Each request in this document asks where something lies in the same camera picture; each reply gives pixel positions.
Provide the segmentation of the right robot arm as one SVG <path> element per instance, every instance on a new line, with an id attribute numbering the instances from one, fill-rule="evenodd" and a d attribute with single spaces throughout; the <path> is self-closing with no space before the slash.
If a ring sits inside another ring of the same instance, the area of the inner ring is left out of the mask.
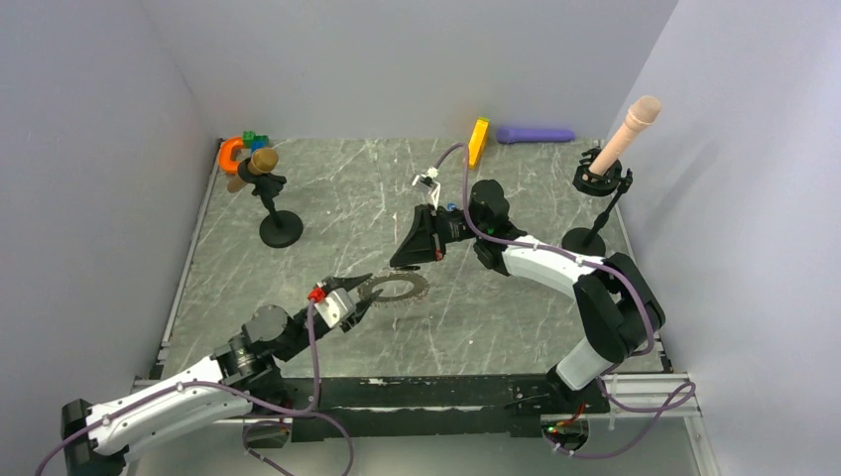
<path id="1" fill-rule="evenodd" d="M 577 304 L 584 336 L 546 374 L 548 402 L 560 412 L 581 404 L 585 388 L 632 356 L 659 331 L 665 315 L 634 260 L 555 252 L 517 228 L 510 203 L 494 179 L 475 182 L 464 209 L 421 204 L 407 237 L 389 264 L 401 268 L 437 262 L 450 243 L 471 240 L 480 263 L 503 276 L 534 281 Z"/>

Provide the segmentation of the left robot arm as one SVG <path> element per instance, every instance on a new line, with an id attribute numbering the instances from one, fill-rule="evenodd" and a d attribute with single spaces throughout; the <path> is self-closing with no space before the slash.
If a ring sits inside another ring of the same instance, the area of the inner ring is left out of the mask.
<path id="1" fill-rule="evenodd" d="M 54 453 L 63 456 L 70 475 L 119 475 L 145 451 L 252 410 L 262 417 L 312 416 L 321 390 L 317 341 L 362 320 L 378 294 L 351 293 L 371 278 L 327 277 L 297 313 L 259 307 L 224 345 L 163 381 L 106 403 L 77 399 L 64 405 L 62 441 Z M 314 361 L 309 399 L 295 396 L 280 369 L 304 351 Z"/>

